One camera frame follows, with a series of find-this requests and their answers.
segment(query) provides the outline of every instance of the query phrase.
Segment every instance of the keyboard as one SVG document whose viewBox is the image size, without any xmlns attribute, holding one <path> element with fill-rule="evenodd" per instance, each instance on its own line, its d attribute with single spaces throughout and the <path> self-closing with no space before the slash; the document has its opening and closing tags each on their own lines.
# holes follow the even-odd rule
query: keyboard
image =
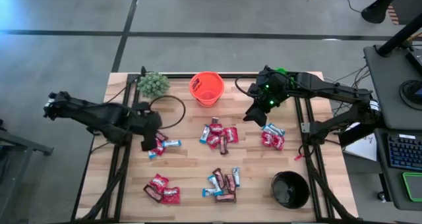
<svg viewBox="0 0 422 224">
<path fill-rule="evenodd" d="M 415 136 L 389 134 L 390 166 L 422 171 L 422 139 Z"/>
</svg>

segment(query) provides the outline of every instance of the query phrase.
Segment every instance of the black bowl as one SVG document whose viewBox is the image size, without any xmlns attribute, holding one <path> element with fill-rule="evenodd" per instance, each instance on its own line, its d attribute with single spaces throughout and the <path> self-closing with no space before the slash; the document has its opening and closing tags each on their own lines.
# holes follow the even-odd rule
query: black bowl
<svg viewBox="0 0 422 224">
<path fill-rule="evenodd" d="M 279 172 L 272 179 L 271 196 L 285 208 L 298 209 L 308 202 L 309 187 L 298 173 Z"/>
</svg>

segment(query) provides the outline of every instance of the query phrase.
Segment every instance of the red candy wrapper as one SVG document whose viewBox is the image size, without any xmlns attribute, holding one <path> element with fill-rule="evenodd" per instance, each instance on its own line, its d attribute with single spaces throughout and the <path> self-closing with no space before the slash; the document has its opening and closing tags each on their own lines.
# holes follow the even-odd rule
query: red candy wrapper
<svg viewBox="0 0 422 224">
<path fill-rule="evenodd" d="M 163 190 L 166 188 L 167 184 L 169 183 L 169 179 L 162 177 L 161 175 L 157 174 L 151 181 L 150 185 L 154 186 L 160 194 L 163 193 Z"/>
<path fill-rule="evenodd" d="M 216 196 L 216 202 L 236 202 L 235 194 L 224 194 Z"/>
<path fill-rule="evenodd" d="M 151 197 L 153 200 L 157 201 L 157 203 L 161 202 L 162 199 L 163 199 L 163 194 L 160 194 L 159 192 L 157 192 L 157 190 L 154 186 L 147 184 L 144 187 L 144 191 L 145 191 L 145 193 L 147 193 L 147 195 L 149 195 L 149 197 Z"/>
<path fill-rule="evenodd" d="M 220 137 L 220 154 L 226 155 L 229 153 L 227 150 L 227 138 L 225 136 Z"/>
<path fill-rule="evenodd" d="M 212 172 L 212 174 L 216 176 L 218 186 L 223 189 L 226 186 L 226 182 L 224 182 L 222 170 L 220 168 L 217 168 L 215 171 Z"/>
<path fill-rule="evenodd" d="M 273 140 L 272 134 L 269 134 L 267 132 L 263 132 L 261 134 L 261 138 L 262 138 L 261 139 L 262 145 L 271 148 L 272 140 Z"/>
<path fill-rule="evenodd" d="M 239 142 L 237 135 L 237 128 L 225 128 L 223 129 L 224 135 L 227 137 L 227 142 Z"/>
<path fill-rule="evenodd" d="M 157 148 L 154 148 L 152 151 L 155 152 L 157 155 L 163 155 L 166 149 L 163 148 L 163 145 L 161 144 L 160 140 L 158 140 L 158 138 L 156 138 L 156 142 L 157 142 Z"/>
<path fill-rule="evenodd" d="M 227 189 L 229 190 L 229 193 L 235 194 L 236 193 L 235 177 L 233 175 L 226 175 L 224 178 L 226 178 L 226 184 L 227 184 Z"/>
<path fill-rule="evenodd" d="M 284 137 L 283 136 L 272 136 L 272 146 L 275 147 L 277 150 L 282 151 L 284 144 Z"/>
<path fill-rule="evenodd" d="M 157 131 L 157 133 L 156 133 L 156 138 L 157 138 L 160 142 L 167 141 L 167 140 L 169 139 L 166 135 L 162 134 L 160 131 Z"/>
<path fill-rule="evenodd" d="M 165 188 L 163 191 L 162 204 L 180 204 L 180 188 Z"/>
<path fill-rule="evenodd" d="M 210 125 L 210 132 L 214 135 L 221 135 L 223 133 L 223 125 L 222 124 L 214 124 Z"/>
<path fill-rule="evenodd" d="M 214 134 L 211 134 L 206 138 L 206 143 L 210 145 L 211 149 L 216 149 L 218 144 L 220 144 L 220 137 Z"/>
</svg>

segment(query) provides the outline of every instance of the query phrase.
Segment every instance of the candy pile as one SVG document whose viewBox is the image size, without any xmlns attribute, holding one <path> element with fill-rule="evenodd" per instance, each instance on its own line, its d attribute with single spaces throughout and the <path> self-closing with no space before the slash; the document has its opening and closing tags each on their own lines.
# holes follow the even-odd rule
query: candy pile
<svg viewBox="0 0 422 224">
<path fill-rule="evenodd" d="M 157 142 L 157 148 L 154 148 L 153 150 L 148 151 L 148 157 L 150 159 L 156 158 L 157 155 L 161 156 L 163 155 L 166 148 L 171 146 L 182 146 L 182 143 L 180 140 L 172 140 L 169 141 L 169 138 L 162 134 L 161 132 L 157 131 L 156 133 L 156 142 Z"/>
<path fill-rule="evenodd" d="M 277 128 L 272 123 L 262 128 L 261 142 L 266 147 L 274 147 L 277 150 L 283 150 L 285 130 Z"/>
<path fill-rule="evenodd" d="M 216 202 L 235 202 L 236 203 L 236 187 L 240 187 L 240 169 L 233 168 L 233 174 L 223 175 L 222 170 L 217 168 L 212 172 L 208 180 L 214 185 L 214 188 L 202 189 L 202 197 L 214 195 Z"/>
<path fill-rule="evenodd" d="M 144 191 L 157 203 L 180 204 L 180 188 L 167 188 L 169 179 L 157 174 L 145 187 Z"/>
<path fill-rule="evenodd" d="M 216 149 L 220 145 L 220 154 L 226 155 L 229 153 L 227 143 L 239 142 L 237 128 L 223 128 L 223 125 L 218 123 L 218 118 L 213 117 L 212 123 L 205 126 L 199 142 L 208 144 L 211 149 Z"/>
</svg>

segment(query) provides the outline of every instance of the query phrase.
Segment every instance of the green succulent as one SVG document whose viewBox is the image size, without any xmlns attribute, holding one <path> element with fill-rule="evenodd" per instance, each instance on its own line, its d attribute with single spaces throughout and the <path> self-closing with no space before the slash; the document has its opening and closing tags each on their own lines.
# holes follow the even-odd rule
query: green succulent
<svg viewBox="0 0 422 224">
<path fill-rule="evenodd" d="M 146 98 L 164 96 L 169 88 L 169 79 L 158 72 L 147 72 L 138 83 L 138 90 Z"/>
</svg>

